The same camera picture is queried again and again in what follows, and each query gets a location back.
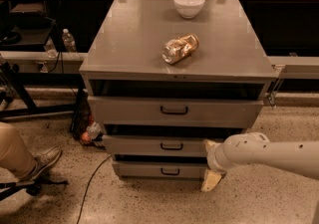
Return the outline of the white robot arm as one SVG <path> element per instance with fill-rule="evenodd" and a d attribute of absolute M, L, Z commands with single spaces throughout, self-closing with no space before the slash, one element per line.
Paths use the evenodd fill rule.
<path fill-rule="evenodd" d="M 318 224 L 318 141 L 251 132 L 203 144 L 205 223 Z"/>

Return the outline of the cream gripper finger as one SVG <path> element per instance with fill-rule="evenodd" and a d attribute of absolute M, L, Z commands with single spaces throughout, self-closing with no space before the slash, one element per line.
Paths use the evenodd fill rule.
<path fill-rule="evenodd" d="M 211 191 L 218 184 L 220 180 L 221 180 L 220 173 L 207 169 L 204 173 L 204 179 L 201 184 L 201 191 L 202 192 Z"/>
<path fill-rule="evenodd" d="M 203 141 L 207 153 L 214 153 L 219 143 L 213 140 L 205 139 Z"/>

